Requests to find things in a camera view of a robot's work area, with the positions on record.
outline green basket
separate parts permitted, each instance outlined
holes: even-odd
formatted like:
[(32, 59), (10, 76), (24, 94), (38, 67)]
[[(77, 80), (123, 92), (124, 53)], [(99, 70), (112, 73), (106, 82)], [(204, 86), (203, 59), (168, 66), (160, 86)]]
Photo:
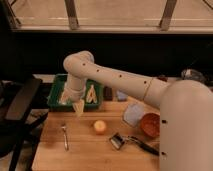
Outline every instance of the green basket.
[[(55, 76), (52, 87), (51, 87), (51, 91), (48, 97), (48, 101), (47, 101), (47, 104), (50, 107), (50, 111), (73, 111), (71, 102), (67, 104), (61, 104), (58, 102), (61, 96), (61, 93), (64, 90), (64, 84), (66, 81), (67, 81), (67, 74), (57, 74)], [(103, 89), (101, 84), (99, 84), (96, 81), (87, 80), (85, 96), (91, 84), (94, 85), (94, 89), (97, 96), (97, 103), (86, 103), (85, 101), (84, 109), (96, 109), (100, 106), (102, 102)]]

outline orange bowl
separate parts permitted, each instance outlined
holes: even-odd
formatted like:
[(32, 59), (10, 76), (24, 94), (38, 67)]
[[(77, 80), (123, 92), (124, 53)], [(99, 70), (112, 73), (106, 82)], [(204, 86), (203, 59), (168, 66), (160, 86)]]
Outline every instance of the orange bowl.
[(160, 135), (160, 116), (156, 113), (147, 113), (140, 120), (141, 130), (151, 138)]

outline chair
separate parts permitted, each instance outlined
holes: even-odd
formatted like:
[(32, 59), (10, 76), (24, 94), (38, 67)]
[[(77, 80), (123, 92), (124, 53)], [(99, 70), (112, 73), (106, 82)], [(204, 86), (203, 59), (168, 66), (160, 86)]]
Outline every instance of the chair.
[(4, 110), (5, 115), (0, 121), (0, 157), (13, 151), (9, 171), (15, 171), (25, 140), (36, 144), (39, 142), (39, 138), (33, 136), (31, 131), (45, 121), (47, 114), (30, 124), (26, 120), (41, 83), (40, 79), (28, 79), (18, 90), (8, 109)]

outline wooden tabletop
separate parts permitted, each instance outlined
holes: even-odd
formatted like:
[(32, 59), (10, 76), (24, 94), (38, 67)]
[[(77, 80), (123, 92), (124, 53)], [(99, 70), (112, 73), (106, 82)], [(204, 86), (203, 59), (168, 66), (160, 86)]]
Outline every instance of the wooden tabletop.
[[(159, 171), (159, 157), (140, 149), (135, 144), (125, 144), (116, 150), (109, 138), (116, 132), (135, 136), (158, 149), (159, 139), (150, 139), (139, 127), (123, 121), (123, 112), (130, 103), (140, 103), (145, 113), (155, 112), (143, 102), (128, 97), (125, 102), (103, 101), (99, 109), (85, 111), (76, 117), (73, 112), (50, 112), (34, 158), (33, 171)], [(93, 123), (104, 120), (107, 131), (96, 135)], [(61, 124), (67, 125), (69, 150), (64, 148)]]

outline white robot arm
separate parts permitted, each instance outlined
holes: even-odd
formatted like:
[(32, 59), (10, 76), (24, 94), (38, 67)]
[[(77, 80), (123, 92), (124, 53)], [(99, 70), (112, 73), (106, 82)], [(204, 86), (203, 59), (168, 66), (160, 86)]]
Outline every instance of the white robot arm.
[(64, 60), (68, 72), (65, 91), (79, 100), (87, 78), (116, 88), (160, 109), (160, 170), (213, 170), (213, 93), (190, 80), (173, 84), (94, 64), (82, 51)]
[(90, 78), (159, 108), (162, 94), (169, 85), (156, 78), (96, 65), (93, 55), (88, 51), (68, 56), (64, 60), (64, 68), (69, 73), (65, 90), (73, 101), (81, 98), (85, 90), (85, 78)]

